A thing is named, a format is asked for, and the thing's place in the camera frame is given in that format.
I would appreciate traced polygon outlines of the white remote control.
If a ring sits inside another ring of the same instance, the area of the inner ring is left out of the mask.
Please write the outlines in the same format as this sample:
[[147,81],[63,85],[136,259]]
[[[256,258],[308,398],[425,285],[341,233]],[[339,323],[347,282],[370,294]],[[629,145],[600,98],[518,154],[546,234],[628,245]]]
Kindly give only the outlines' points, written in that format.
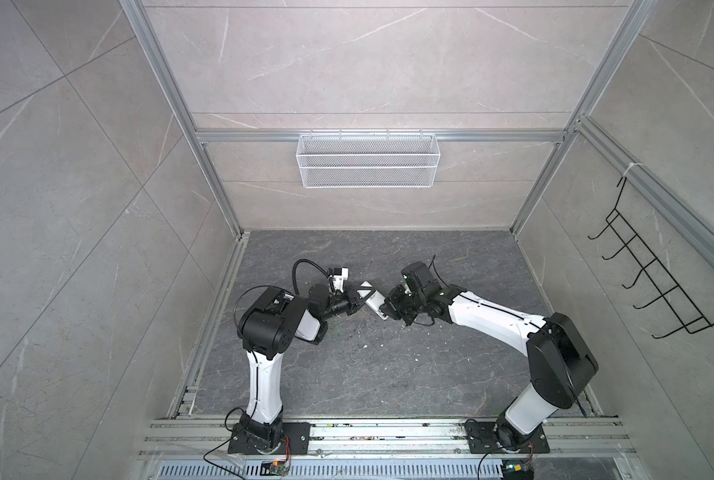
[[[374,287],[369,281],[362,282],[360,286]],[[363,304],[366,305],[371,311],[373,311],[379,318],[381,318],[382,320],[388,320],[389,316],[381,310],[381,307],[384,305],[384,303],[385,297],[377,289],[373,296],[371,296],[366,302],[363,302]]]

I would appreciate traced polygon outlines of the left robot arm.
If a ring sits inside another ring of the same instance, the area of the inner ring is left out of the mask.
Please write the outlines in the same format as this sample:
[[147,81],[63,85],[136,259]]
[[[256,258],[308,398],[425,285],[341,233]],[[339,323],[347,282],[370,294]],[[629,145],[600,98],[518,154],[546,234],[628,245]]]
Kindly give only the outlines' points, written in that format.
[[245,310],[237,322],[237,334],[249,361],[250,401],[240,425],[262,449],[276,448],[283,438],[282,361],[293,340],[317,345],[328,331],[328,319],[352,315],[363,306],[380,314],[384,301],[368,282],[358,287],[317,284],[306,296],[266,286]]

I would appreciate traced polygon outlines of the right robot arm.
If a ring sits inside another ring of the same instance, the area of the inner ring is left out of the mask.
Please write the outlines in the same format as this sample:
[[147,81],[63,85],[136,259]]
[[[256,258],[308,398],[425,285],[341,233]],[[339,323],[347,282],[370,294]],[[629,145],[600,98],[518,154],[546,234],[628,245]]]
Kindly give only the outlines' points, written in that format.
[[577,403],[599,364],[573,321],[555,312],[528,314],[486,300],[435,278],[423,262],[401,271],[403,282],[378,307],[382,315],[411,325],[420,314],[468,327],[527,358],[530,383],[499,415],[492,436],[497,446],[517,451],[546,419]]

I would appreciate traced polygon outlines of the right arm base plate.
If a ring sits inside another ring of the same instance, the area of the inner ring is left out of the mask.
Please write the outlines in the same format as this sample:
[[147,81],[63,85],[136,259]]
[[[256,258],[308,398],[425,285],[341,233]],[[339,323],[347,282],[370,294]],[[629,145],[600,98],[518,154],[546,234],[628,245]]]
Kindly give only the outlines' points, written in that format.
[[463,423],[465,438],[473,454],[520,453],[548,454],[550,447],[543,427],[523,435],[508,423],[467,419]]

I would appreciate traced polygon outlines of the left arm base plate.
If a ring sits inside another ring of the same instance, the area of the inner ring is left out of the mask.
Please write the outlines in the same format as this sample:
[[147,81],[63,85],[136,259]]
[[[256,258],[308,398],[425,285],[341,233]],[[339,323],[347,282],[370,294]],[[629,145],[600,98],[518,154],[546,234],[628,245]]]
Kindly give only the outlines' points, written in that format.
[[308,452],[312,425],[307,422],[276,422],[261,425],[252,422],[243,427],[237,423],[227,447],[229,454],[304,455]]

